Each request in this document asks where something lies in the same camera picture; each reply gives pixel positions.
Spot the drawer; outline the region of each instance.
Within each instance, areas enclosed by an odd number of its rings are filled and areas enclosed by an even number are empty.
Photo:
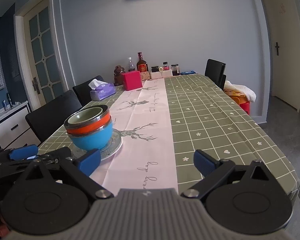
[[[27,114],[28,109],[25,107],[0,123],[0,147],[2,149],[30,128],[25,119]]]
[[[26,145],[39,145],[40,141],[39,139],[35,136],[31,128],[29,128],[23,135],[21,135],[18,139],[16,139],[13,143],[11,143],[7,149],[11,148],[20,148]]]

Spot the white door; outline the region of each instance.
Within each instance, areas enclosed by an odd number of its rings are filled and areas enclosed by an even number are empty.
[[[33,89],[43,106],[64,92],[51,37],[49,0],[24,16],[24,27]]]
[[[295,0],[263,0],[272,49],[272,95],[300,109],[300,20]]]

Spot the door frame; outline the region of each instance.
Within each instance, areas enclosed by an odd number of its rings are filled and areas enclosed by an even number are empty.
[[[35,110],[41,106],[38,96],[36,95],[36,91],[32,86],[32,74],[30,70],[30,63],[28,59],[28,52],[26,49],[26,38],[25,38],[25,29],[24,29],[24,16],[39,2],[42,0],[29,0],[24,6],[22,6],[15,14],[14,14],[14,33],[15,33],[15,43],[17,49],[18,63],[20,66],[20,74],[22,77],[23,85],[25,87],[26,95],[32,110]],[[51,28],[51,36],[53,47],[55,51],[55,57],[57,60],[57,66],[59,75],[61,78],[61,83],[64,91],[68,91],[68,83],[66,80],[66,75],[63,69],[60,49],[58,45],[57,33],[56,33],[56,23],[54,17],[54,9],[53,9],[53,0],[49,0],[49,18],[50,18],[50,28]]]

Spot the cabinet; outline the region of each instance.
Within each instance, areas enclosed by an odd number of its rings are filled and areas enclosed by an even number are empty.
[[[28,104],[22,103],[0,118],[0,148],[18,148],[40,144],[39,139],[26,122],[25,117],[29,112]]]

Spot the green checkered tablecloth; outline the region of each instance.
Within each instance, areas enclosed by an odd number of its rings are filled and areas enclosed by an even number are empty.
[[[165,78],[179,192],[191,187],[202,175],[193,164],[193,153],[201,149],[215,159],[231,159],[236,164],[250,164],[261,159],[294,200],[300,180],[281,150],[268,135],[209,78],[183,75]],[[85,107],[106,104],[109,107],[123,93]],[[73,148],[64,126],[50,136],[39,149],[44,154],[61,147]]]

